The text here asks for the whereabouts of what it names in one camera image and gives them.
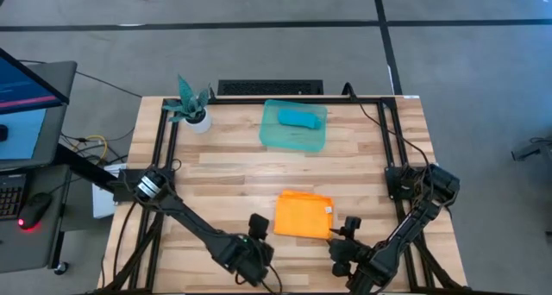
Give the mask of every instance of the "wooden tabletop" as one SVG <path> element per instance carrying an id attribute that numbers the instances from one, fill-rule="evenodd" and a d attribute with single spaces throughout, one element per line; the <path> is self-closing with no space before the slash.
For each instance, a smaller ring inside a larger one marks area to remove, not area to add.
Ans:
<path id="1" fill-rule="evenodd" d="M 130 147 L 129 167 L 149 165 L 154 150 L 163 97 L 144 97 Z M 419 98 L 397 97 L 404 137 L 419 146 L 435 161 Z M 264 147 L 259 140 L 263 105 L 210 105 L 211 129 L 195 135 L 183 123 L 179 128 L 175 158 L 182 161 L 176 172 L 176 189 L 185 203 L 216 229 L 226 232 L 248 231 L 248 219 L 258 213 L 271 220 L 267 242 L 274 249 L 273 265 L 282 279 L 285 292 L 346 292 L 346 278 L 331 274 L 328 245 L 323 240 L 272 233 L 277 196 L 284 189 L 310 191 L 332 197 L 335 203 L 334 226 L 343 225 L 346 216 L 362 218 L 356 239 L 368 245 L 385 240 L 397 227 L 394 205 L 387 196 L 383 169 L 386 157 L 380 128 L 369 121 L 359 105 L 326 105 L 328 124 L 326 145 L 318 154 Z M 364 105 L 378 119 L 375 105 Z M 388 117 L 392 128 L 391 115 Z M 163 152 L 170 131 L 167 124 Z M 396 148 L 394 136 L 392 145 Z M 406 147 L 412 163 L 422 157 Z M 399 160 L 394 149 L 395 160 Z M 105 252 L 106 283 L 112 280 L 113 258 L 122 221 L 129 204 L 117 207 Z M 141 208 L 136 207 L 122 240 L 117 261 L 120 270 L 135 248 Z M 458 283 L 466 279 L 448 212 L 424 230 L 427 245 L 442 267 Z M 418 283 L 423 271 L 413 249 Z M 144 254 L 138 286 L 145 283 L 147 258 Z M 155 276 L 155 292 L 264 292 L 261 287 L 237 286 L 234 276 L 219 267 L 194 235 L 166 217 Z M 266 282 L 277 290 L 269 273 Z M 408 291 L 401 260 L 397 276 L 387 291 Z"/>

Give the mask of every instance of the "keyboard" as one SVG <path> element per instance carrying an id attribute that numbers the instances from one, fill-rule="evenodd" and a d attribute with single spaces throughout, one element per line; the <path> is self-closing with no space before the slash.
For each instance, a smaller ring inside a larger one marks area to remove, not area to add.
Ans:
<path id="1" fill-rule="evenodd" d="M 218 95 L 322 95 L 322 80 L 219 80 Z"/>
<path id="2" fill-rule="evenodd" d="M 26 182 L 26 174 L 0 175 L 0 221 L 17 219 Z"/>

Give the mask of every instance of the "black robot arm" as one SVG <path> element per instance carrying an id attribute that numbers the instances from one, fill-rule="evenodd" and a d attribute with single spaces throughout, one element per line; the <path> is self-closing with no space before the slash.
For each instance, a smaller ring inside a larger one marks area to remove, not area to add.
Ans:
<path id="1" fill-rule="evenodd" d="M 437 218 L 444 205 L 451 205 L 455 201 L 460 190 L 459 180 L 438 166 L 430 166 L 433 192 L 422 192 L 411 212 L 386 240 L 376 243 L 373 248 L 355 240 L 354 231 L 361 226 L 358 217 L 347 217 L 344 227 L 332 229 L 345 236 L 344 240 L 329 241 L 330 257 L 335 262 L 332 273 L 348 277 L 346 287 L 351 294 L 368 294 L 373 286 L 386 287 L 397 274 L 399 258 L 408 245 L 414 242 L 430 221 Z M 418 174 L 411 168 L 405 169 L 403 180 L 408 182 Z M 427 176 L 423 178 L 423 183 L 429 187 Z M 354 273 L 350 272 L 350 262 L 358 263 Z"/>
<path id="2" fill-rule="evenodd" d="M 264 217 L 251 216 L 247 235 L 214 229 L 184 204 L 172 181 L 157 168 L 147 169 L 140 183 L 130 190 L 142 206 L 167 214 L 190 230 L 205 244 L 211 258 L 228 272 L 237 272 L 252 286 L 267 276 L 274 250 L 264 242 L 268 228 Z"/>

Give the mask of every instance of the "computer monitor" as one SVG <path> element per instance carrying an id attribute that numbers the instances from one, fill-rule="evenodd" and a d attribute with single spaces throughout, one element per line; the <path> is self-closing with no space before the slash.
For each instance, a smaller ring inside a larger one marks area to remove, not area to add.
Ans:
<path id="1" fill-rule="evenodd" d="M 0 114 L 69 104 L 69 99 L 0 48 Z"/>

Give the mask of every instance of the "plant leaf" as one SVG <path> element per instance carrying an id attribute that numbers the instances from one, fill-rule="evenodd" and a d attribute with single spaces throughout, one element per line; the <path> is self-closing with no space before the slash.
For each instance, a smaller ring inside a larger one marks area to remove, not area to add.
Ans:
<path id="1" fill-rule="evenodd" d="M 169 118 L 169 122 L 179 122 L 183 119 L 184 119 L 183 116 L 174 116 L 174 117 Z"/>
<path id="2" fill-rule="evenodd" d="M 177 106 L 165 105 L 165 106 L 163 106 L 163 110 L 170 110 L 170 111 L 176 111 L 176 112 L 182 111 L 183 108 L 184 108 L 184 106 L 182 106 L 182 105 L 177 105 Z"/>
<path id="3" fill-rule="evenodd" d="M 179 75 L 179 93 L 182 104 L 186 104 L 188 100 L 195 97 L 190 85 Z"/>
<path id="4" fill-rule="evenodd" d="M 188 114 L 196 113 L 198 111 L 198 107 L 199 107 L 198 100 L 195 97 L 193 97 L 188 102 L 188 108 L 186 112 Z"/>
<path id="5" fill-rule="evenodd" d="M 207 103 L 209 102 L 209 97 L 209 90 L 203 90 L 199 92 L 198 103 L 201 109 L 203 109 L 205 105 L 207 105 Z"/>
<path id="6" fill-rule="evenodd" d="M 166 102 L 166 105 L 168 105 L 168 106 L 179 106 L 179 105 L 182 105 L 182 103 L 181 103 L 179 100 L 167 99 L 167 100 L 165 100 L 165 102 Z"/>

